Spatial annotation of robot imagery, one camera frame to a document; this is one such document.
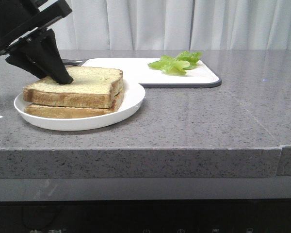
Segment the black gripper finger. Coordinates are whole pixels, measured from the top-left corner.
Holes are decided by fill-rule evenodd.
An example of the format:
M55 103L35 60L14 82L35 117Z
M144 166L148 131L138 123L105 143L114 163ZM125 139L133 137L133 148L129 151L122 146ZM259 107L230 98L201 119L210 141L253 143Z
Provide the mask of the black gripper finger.
M49 76L59 84L73 82L59 55L52 29L28 37L21 53L25 55L26 69L36 77L41 79Z
M6 61L39 79L48 76L47 72L43 69L44 53L39 50L13 50L9 52Z

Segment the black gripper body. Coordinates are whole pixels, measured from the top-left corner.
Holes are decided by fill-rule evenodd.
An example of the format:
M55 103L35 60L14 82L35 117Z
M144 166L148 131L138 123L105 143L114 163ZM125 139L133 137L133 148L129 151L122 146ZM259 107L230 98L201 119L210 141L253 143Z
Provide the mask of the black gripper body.
M36 28L46 28L68 16L72 9L65 0L57 0L40 10L46 0L0 0L0 56L12 42Z

